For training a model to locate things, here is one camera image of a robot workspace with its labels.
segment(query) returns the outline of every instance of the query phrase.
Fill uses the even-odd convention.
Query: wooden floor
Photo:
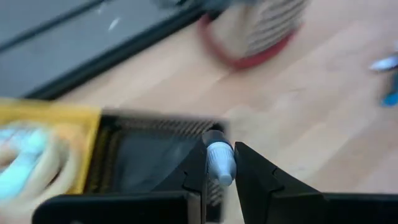
[[[333,192],[398,193],[398,108],[390,73],[368,70],[398,40],[396,0],[313,0],[271,62],[232,72],[202,49],[196,24],[62,98],[96,106],[220,116],[282,169]],[[242,223],[234,187],[227,219]]]

